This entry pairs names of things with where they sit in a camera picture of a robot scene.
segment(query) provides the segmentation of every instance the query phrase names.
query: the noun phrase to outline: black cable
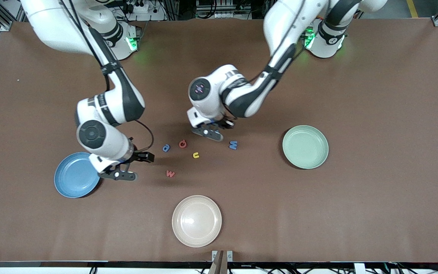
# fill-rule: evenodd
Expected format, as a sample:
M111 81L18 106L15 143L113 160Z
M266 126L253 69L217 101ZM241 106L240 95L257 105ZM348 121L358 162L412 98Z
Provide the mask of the black cable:
M209 12L209 14L206 15L205 17L200 17L200 16L197 15L197 18L208 19L208 18L212 17L212 15L214 15L216 13L216 10L217 10L217 0L214 0L214 2L212 2L212 0L211 0L211 11Z
M256 9L256 10L252 10L252 9L250 9L250 12L248 13L248 17L246 17L246 20L249 19L249 16L251 15L251 12L257 12L257 11L259 11L259 10L261 10L261 9Z
M97 266L93 266L90 268L89 274L96 274L97 273Z
M125 11L123 10L123 8L121 7L121 6L118 6L119 7L119 9L123 12L123 14L124 14L124 16L125 16L125 18L126 18L126 20L124 20L124 22L126 22L126 23L129 23L129 22L131 22L130 20L129 20L129 18L128 18L128 16L126 15L126 13L125 13Z
M266 273L266 274L271 274L271 273L273 273L273 271L275 271L275 270L278 270L278 271L280 271L280 272L282 272L282 274L286 274L285 272L283 272L283 270L281 270L281 269L279 269L279 268L273 268L273 269L271 269L268 273Z
M100 67L102 67L102 62L101 60L99 60L99 57L97 57L96 52L94 51L94 49L92 48L92 46L90 45L89 39L87 39L87 36L84 33L84 29L82 28L82 25L80 24L80 20L78 17L78 14L75 10L75 7L73 5L72 0L68 0L68 2L70 3L72 9L73 9L73 14L75 16L72 16L72 14L70 13L70 11L68 10L67 5L63 2L60 1L60 5L62 5L64 7L64 9L66 10L68 16L70 17L70 19L72 20L72 22L75 24L75 26L77 27L77 29L80 31L80 33L82 34L82 37L84 38L84 40L87 43L87 46L89 47L90 51L92 52L92 55L94 55L94 58L97 60L97 63L99 64ZM106 81L106 91L108 91L110 89L110 83L109 83L109 78L107 75L104 75L104 80Z
M330 271L332 271L332 272L335 272L335 273L337 273L337 274L341 274L341 272L339 271L339 270L334 270L334 269L332 269L332 268L328 268Z
M177 14L175 14L171 9L170 9L170 7L168 6L168 2L167 1L165 1L164 0L164 2L163 2L164 4L165 4L165 8L167 9L167 14L170 16L170 15L173 15L173 16L170 16L170 17L172 17L172 19L175 21L175 20L177 20Z
M304 272L304 274L307 274L307 273L309 273L310 271L312 271L312 270L314 270L315 269L315 267L314 268L311 268L311 269L309 269L309 270L307 270L306 272Z
M408 269L408 271L412 272L412 274L418 274L417 272L413 271L411 268L403 266L402 264L400 264L401 267Z
M167 21L171 21L170 18L171 18L172 16L170 16L170 12L169 12L167 9L165 9L165 7L163 6L163 4L162 4L161 1L158 1L158 3L160 3L160 6L161 6L162 9L163 9L163 13L166 14L166 16L167 16Z
M398 268L398 274L405 274L405 272L403 272L402 268L400 267L400 265L396 264L397 268Z
M236 115L234 115L234 114L229 110L229 108L226 106L226 104L225 104L224 102L222 102L222 105L224 106L224 108L226 109L226 111L228 111L229 114L232 115L232 117L230 117L230 116L224 116L224 118L226 118L226 119L228 119L228 120L237 120L237 119L238 119L238 117L236 117Z
M150 144L149 146L145 147L145 148L138 149L138 152L142 152L142 151L145 151L145 150L151 148L151 146L153 146L153 143L155 142L155 136L153 136L153 132L151 132L150 128L148 128L144 123L141 123L141 122L138 121L138 120L135 120L135 121L136 121L137 123L139 123L140 125L142 125L144 128L146 128L146 130L148 130L148 132L149 132L150 135L151 135L151 144Z
M280 48L280 45L283 44L283 42L285 41L285 39L287 38L288 33L290 32L290 30L292 29L292 27L294 26L295 21L297 21L298 16L300 15L300 12L302 12L302 9L304 7L305 4L305 0L302 0L302 5L300 5L300 8L298 9L297 14L295 15L294 20L292 21L292 23L290 24L290 26L287 29L287 32L285 33L285 35L283 35L282 39L280 40L280 43L278 44L278 47L276 47L276 49L274 50L274 52L271 54L270 60L268 60L268 64L271 62L271 59L273 58L273 56L275 56L276 52L278 51L278 49ZM261 71L260 73L258 73L255 77L251 78L249 80L249 82L251 83L252 81L256 80L261 74L263 73L263 71Z

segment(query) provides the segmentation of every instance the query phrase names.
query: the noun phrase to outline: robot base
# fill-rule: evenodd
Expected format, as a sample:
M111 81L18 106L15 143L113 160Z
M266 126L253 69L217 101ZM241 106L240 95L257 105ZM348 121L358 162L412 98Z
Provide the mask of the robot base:
M111 50L118 60L123 60L138 50L140 39L136 36L135 26L131 26L126 22L119 22L119 24L123 27L124 34Z
M321 19L315 19L311 23L310 26L313 29L312 33L316 33L317 35L313 37L312 41L306 47L306 49L312 52L315 57L329 58L334 56L334 54L336 54L336 52L342 47L344 36L342 36L342 38L340 39L336 39L337 42L335 42L333 45L328 45L325 40L320 36L320 33L318 33L321 22Z

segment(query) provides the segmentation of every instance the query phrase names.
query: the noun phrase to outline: cable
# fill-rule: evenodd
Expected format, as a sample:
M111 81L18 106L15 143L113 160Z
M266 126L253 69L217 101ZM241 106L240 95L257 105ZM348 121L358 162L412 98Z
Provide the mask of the cable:
M297 21L298 16L300 15L300 12L302 12L302 9L304 7L305 4L305 0L302 0L302 5L300 5L300 8L298 9L297 14L295 15L294 20L292 21L292 23L290 24L290 26L288 27L287 32L283 35L282 39L280 40L280 43L278 44L278 47L276 47L276 49L274 50L274 52L271 54L270 60L268 60L268 64L271 62L271 59L273 59L273 56L275 56L276 52L278 51L278 49L280 48L280 45L283 44L283 42L285 41L285 39L287 38L288 33L290 33L290 30L292 29L292 27L294 26L295 21ZM255 77L251 78L249 80L249 82L251 83L252 81L256 80L261 74L263 73L263 71L261 71L260 73L258 73Z
M64 7L64 9L66 10L68 16L70 17L70 19L72 20L72 22L75 24L75 26L77 27L77 29L80 31L80 33L82 34L82 37L84 38L84 40L87 43L87 46L89 47L90 51L92 52L92 55L94 55L94 58L97 60L97 63L99 64L100 67L102 67L102 62L101 60L99 60L99 57L97 57L96 52L94 51L94 49L92 48L92 46L90 45L89 39L87 39L87 36L84 33L84 29L82 28L82 25L80 24L80 20L79 20L79 16L75 10L75 7L73 5L72 0L68 0L68 2L70 3L70 6L73 9L73 14L74 16L72 16L72 14L70 14L70 11L68 10L67 5L63 2L60 1L60 5L62 5ZM109 78L107 75L104 75L104 80L106 81L106 91L108 91L110 89L110 83L109 83Z
M328 268L330 271L332 271L332 272L335 272L335 273L337 273L337 274L341 274L341 272L339 271L339 270L334 270L334 269L332 269L332 268Z
M122 8L121 6L118 6L118 7L119 7L119 9L121 9L121 11L123 12L123 14L125 15L125 18L126 18L125 22L126 22L126 23L131 22L131 21L129 20L129 18L127 17L125 11L123 10L123 8Z
M158 3L160 3L160 6L162 6L163 13L167 15L167 21L171 21L170 18L171 18L172 16L170 16L169 11L168 11L167 9L165 9L165 7L163 6L163 4L162 4L161 1L158 1Z
M402 264L398 263L399 265L401 265L401 267L408 269L408 271L412 272L412 274L418 274L417 272L413 271L411 268L403 266Z
M97 273L97 266L93 266L90 268L89 274L96 274Z
M279 268L273 268L273 269L271 269L268 273L266 273L266 274L271 274L271 273L273 273L273 271L275 271L275 270L278 270L278 271L280 271L280 272L282 272L282 274L286 274L285 272L283 272L283 270L281 270L281 269L279 269Z
M145 148L142 148L142 149L138 149L138 150L137 150L138 152L143 152L143 151L145 151L145 150L151 148L151 146L153 146L153 142L155 142L155 136L153 136L153 132L151 132L150 128L148 128L144 123L141 123L141 122L138 121L138 120L135 120L135 121L136 121L137 123L139 123L140 125L142 125L144 128L146 128L146 130L148 130L148 132L149 132L150 135L151 135L151 144L150 144L149 146L145 147Z
M148 21L146 21L146 23L144 24L144 28L141 30L141 34L140 34L140 40L143 38L144 36L144 31L146 31L146 26L148 26Z
M250 9L250 12L248 13L248 17L246 17L246 20L249 19L249 16L251 15L251 12L256 12L256 11L261 10L261 9L256 9L256 10L251 10Z
M212 17L212 15L214 15L216 13L216 10L217 10L217 0L214 0L214 2L212 2L212 0L211 0L211 11L209 12L209 14L206 15L205 17L200 17L200 16L197 15L197 18L208 19L208 18Z
M177 14L175 14L173 11L172 11L172 9L171 8L169 8L169 6L168 6L168 2L167 1L165 1L164 0L164 2L163 2L164 4L165 4L165 8L167 9L167 12L168 12L168 14L171 14L171 15L173 15L172 16L172 19L175 21L175 20L177 20Z
M126 21L126 17L123 13L123 16L121 16L121 14L119 13L119 7L115 7L113 10L113 15L114 17L116 17L116 21L122 22L122 21Z
M306 272L304 272L304 274L307 274L307 273L309 273L310 271L312 271L312 270L314 270L315 269L315 267L312 267L311 269L309 269L309 270L307 270Z
M395 265L398 268L398 274L405 274L405 272L403 272L402 268L397 263L395 263Z

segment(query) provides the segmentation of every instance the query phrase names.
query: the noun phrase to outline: power strip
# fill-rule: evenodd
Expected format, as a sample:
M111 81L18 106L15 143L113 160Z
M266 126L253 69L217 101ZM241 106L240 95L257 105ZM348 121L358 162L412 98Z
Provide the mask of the power strip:
M136 13L148 13L148 10L150 8L150 5L148 3L144 4L143 7L141 6L135 6L133 9L133 12Z
M233 18L233 12L216 12L214 18Z

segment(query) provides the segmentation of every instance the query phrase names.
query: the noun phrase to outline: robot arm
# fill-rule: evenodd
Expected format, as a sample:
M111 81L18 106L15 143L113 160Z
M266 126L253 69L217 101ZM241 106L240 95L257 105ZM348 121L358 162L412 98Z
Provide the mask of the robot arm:
M224 106L239 118L257 113L290 66L300 36L327 3L328 0L279 0L275 3L263 24L270 62L254 84L233 65L222 66L209 76L195 79L189 86L193 107L187 111L192 131L221 141L223 137L217 127L234 126L233 121L224 118Z
M189 99L193 107L187 116L192 131L221 141L219 128L234 127L233 121L225 116L226 108L237 118L257 113L292 63L297 42L309 26L306 49L317 57L333 56L341 48L344 33L360 3L365 9L376 11L386 0L278 0L263 24L271 59L254 84L233 65L222 66L190 84ZM328 14L325 20L315 19L323 12Z
M21 0L36 35L46 45L64 52L95 55L114 89L78 102L75 123L78 142L91 152L90 161L100 174L131 161L153 161L153 154L137 151L115 127L143 114L144 100L101 34L72 14L71 5L59 0ZM73 22L80 21L81 30Z

